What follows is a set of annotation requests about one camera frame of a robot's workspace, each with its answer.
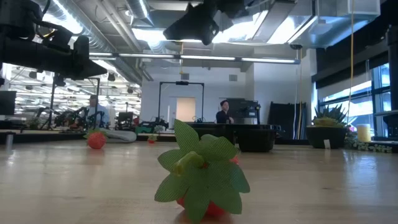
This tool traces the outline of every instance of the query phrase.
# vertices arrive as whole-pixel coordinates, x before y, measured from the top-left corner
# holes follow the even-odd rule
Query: window
[[[372,136],[388,137],[387,126],[382,117],[373,114],[391,110],[389,64],[371,70],[372,81],[363,82],[351,89],[349,120],[354,131],[359,124],[370,124]],[[348,111],[349,88],[323,98],[319,104],[321,110],[329,106],[329,110],[342,105],[344,113]]]

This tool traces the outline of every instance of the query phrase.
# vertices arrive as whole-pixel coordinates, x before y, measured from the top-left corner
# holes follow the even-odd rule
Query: small red object
[[[229,161],[239,165],[238,156],[235,156],[233,159],[230,159]],[[181,205],[182,207],[184,207],[184,197],[177,200],[177,203],[179,205]],[[226,212],[222,208],[218,207],[214,202],[209,203],[209,206],[207,207],[207,211],[206,211],[207,215],[214,216],[214,217],[220,217],[220,216],[224,215],[225,213]]]
[[[101,149],[105,143],[105,135],[101,132],[90,134],[87,139],[87,145],[92,149]]]

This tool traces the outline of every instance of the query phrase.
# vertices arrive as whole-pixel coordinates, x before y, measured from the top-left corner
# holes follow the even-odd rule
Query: red strawberry
[[[105,145],[105,135],[101,132],[91,134],[87,139],[87,145],[92,149],[101,149]]]
[[[239,165],[238,156],[235,156],[233,159],[230,159],[229,161],[231,161],[231,162],[233,162],[233,163]],[[181,205],[182,207],[184,207],[184,198],[178,199],[178,200],[177,200],[177,203],[178,203],[179,205]],[[210,202],[210,203],[209,203],[209,206],[207,207],[206,214],[207,214],[207,215],[214,216],[214,217],[220,217],[220,216],[222,216],[222,215],[225,214],[225,211],[224,211],[222,208],[218,207],[215,203]]]

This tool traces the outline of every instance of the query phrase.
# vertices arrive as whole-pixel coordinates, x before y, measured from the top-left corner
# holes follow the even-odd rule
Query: white cloth
[[[102,121],[104,122],[104,124],[109,122],[109,111],[106,109],[106,107],[98,105],[97,107],[97,111],[102,111],[104,112],[104,116],[102,118]],[[95,106],[91,106],[88,108],[88,114],[87,114],[87,118],[91,115],[95,114]],[[101,115],[97,115],[97,121],[101,120]]]

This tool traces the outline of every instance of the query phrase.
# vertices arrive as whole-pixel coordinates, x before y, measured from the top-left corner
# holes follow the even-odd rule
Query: man
[[[221,111],[219,111],[216,115],[217,124],[233,124],[234,119],[229,116],[229,103],[228,100],[223,100],[221,103]]]
[[[88,110],[87,118],[93,114],[95,114],[95,104],[97,103],[97,96],[96,95],[91,95],[90,96],[90,107]],[[102,122],[104,124],[104,127],[106,124],[109,122],[109,112],[108,110],[104,107],[98,104],[97,111],[102,111],[104,112],[104,116],[102,118]],[[96,120],[96,125],[97,127],[100,125],[101,121],[101,115],[97,114],[97,120]]]

